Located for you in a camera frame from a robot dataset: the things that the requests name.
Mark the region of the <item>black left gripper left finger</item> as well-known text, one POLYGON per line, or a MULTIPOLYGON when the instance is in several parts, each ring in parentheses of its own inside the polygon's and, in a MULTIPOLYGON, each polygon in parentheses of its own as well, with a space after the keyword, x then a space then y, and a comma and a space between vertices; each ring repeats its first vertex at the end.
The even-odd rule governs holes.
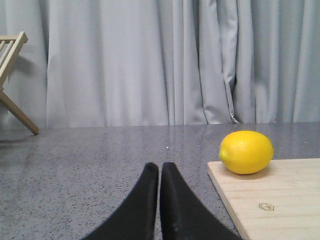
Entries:
POLYGON ((86 240, 152 240, 154 238, 159 167, 146 163, 134 188, 116 211, 86 240))

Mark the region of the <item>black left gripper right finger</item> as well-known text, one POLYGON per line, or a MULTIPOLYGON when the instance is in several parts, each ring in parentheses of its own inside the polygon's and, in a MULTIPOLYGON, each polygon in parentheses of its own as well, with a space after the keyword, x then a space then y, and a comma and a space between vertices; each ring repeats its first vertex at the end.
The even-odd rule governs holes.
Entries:
POLYGON ((164 240, 240 239, 201 203, 173 162, 162 166, 159 208, 164 240))

